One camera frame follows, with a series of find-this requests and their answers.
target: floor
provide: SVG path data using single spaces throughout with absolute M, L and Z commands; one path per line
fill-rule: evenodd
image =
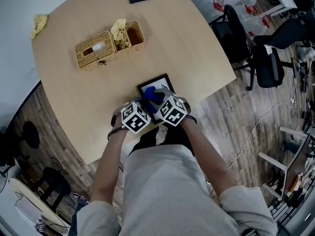
M 265 10 L 266 8 L 261 5 L 259 9 Z M 274 17 L 268 32 L 273 32 L 281 25 L 282 21 L 278 16 Z M 296 57 L 295 46 L 292 45 L 285 50 L 279 50 L 280 59 L 290 62 L 290 57 Z M 311 87 L 309 87 L 309 91 L 305 96 L 300 92 L 300 86 L 298 86 L 296 89 L 296 104 L 290 111 L 287 111 L 284 100 L 286 97 L 287 102 L 289 102 L 290 95 L 292 95 L 292 74 L 290 72 L 287 73 L 286 84 L 284 79 L 283 84 L 278 88 L 260 88 L 255 80 L 256 84 L 253 91 L 246 91 L 246 86 L 250 82 L 249 70 L 243 69 L 236 71 L 235 74 L 237 77 L 235 81 L 194 106 L 192 115 L 197 118 L 198 125 L 228 165 L 233 163 L 229 160 L 230 154 L 239 155 L 242 152 L 231 167 L 238 183 L 247 187 L 261 186 L 264 181 L 271 177 L 271 166 L 258 158 L 257 153 L 263 151 L 276 159 L 280 156 L 283 157 L 283 153 L 279 153 L 279 149 L 287 137 L 279 132 L 279 127 L 284 126 L 299 130 L 303 120 L 299 120 L 298 117 L 305 110 L 305 100 L 306 98 L 313 99 L 314 95 Z M 265 114 L 267 115 L 252 132 L 256 122 Z M 55 159 L 57 159 L 61 164 L 62 174 L 70 183 L 72 190 L 90 197 L 93 176 L 98 161 L 85 165 L 81 160 L 59 125 L 43 86 L 40 86 L 33 93 L 14 120 L 17 133 L 21 133 L 23 124 L 27 120 L 32 121 L 39 131 L 40 147 L 31 149 L 25 142 L 20 143 L 20 147 L 24 155 L 30 156 L 29 161 L 33 163 L 32 166 L 38 174 L 41 174 L 41 169 L 44 167 L 51 167 L 52 162 L 55 162 L 53 166 L 56 167 L 58 162 Z M 252 136 L 242 151 L 251 132 Z M 163 139 L 164 133 L 161 133 L 159 140 Z M 121 158 L 122 164 L 124 164 L 126 155 L 136 142 L 133 141 L 124 145 Z M 262 192 L 266 202 L 270 203 L 272 197 L 264 189 L 262 189 Z M 211 197 L 217 200 L 215 193 L 212 193 Z M 69 201 L 68 198 L 64 199 L 58 211 L 71 221 L 75 205 L 69 207 L 72 206 Z M 114 208 L 120 222 L 122 219 L 122 204 L 123 188 L 122 172 L 120 171 L 114 195 Z

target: wicker basket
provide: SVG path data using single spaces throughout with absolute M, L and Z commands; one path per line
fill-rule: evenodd
M 138 21 L 126 23 L 124 31 L 126 32 L 127 41 L 131 43 L 131 47 L 122 50 L 115 44 L 110 29 L 80 42 L 75 47 L 79 68 L 90 70 L 91 65 L 99 63 L 100 61 L 107 62 L 118 59 L 144 48 L 145 37 Z M 91 51 L 92 46 L 98 43 L 103 43 L 104 47 L 95 52 Z

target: yellow cloth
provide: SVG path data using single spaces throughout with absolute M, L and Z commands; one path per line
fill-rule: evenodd
M 131 44 L 127 41 L 126 32 L 124 28 L 126 27 L 126 19 L 118 19 L 113 27 L 110 29 L 115 40 L 116 45 L 119 45 L 120 49 L 130 47 Z
M 41 32 L 41 30 L 44 28 L 44 26 L 47 23 L 47 19 L 48 19 L 48 16 L 46 15 L 36 15 L 34 17 L 35 26 L 34 26 L 33 31 L 31 32 L 32 39 L 35 38 L 35 36 Z

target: gray shirt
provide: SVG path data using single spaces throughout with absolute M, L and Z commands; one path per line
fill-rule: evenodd
M 276 235 L 276 224 L 258 187 L 234 186 L 210 198 L 204 175 L 182 145 L 134 151 L 125 162 L 123 226 L 113 207 L 91 202 L 78 214 L 78 236 L 240 235 L 255 229 Z

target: office chair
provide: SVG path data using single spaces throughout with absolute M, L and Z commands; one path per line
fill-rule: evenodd
M 230 63 L 240 62 L 251 57 L 247 35 L 235 10 L 229 4 L 224 14 L 210 24 Z
M 296 41 L 306 40 L 305 27 L 294 18 L 285 21 L 272 35 L 256 36 L 253 40 L 257 45 L 270 45 L 285 49 Z
M 284 78 L 283 66 L 292 68 L 295 78 L 297 75 L 294 59 L 291 58 L 291 63 L 281 61 L 276 48 L 272 48 L 272 53 L 268 54 L 263 45 L 254 46 L 252 48 L 252 58 L 248 62 L 248 64 L 234 69 L 251 68 L 251 85 L 247 87 L 247 90 L 253 88 L 255 70 L 258 85 L 262 88 L 273 88 L 282 84 Z

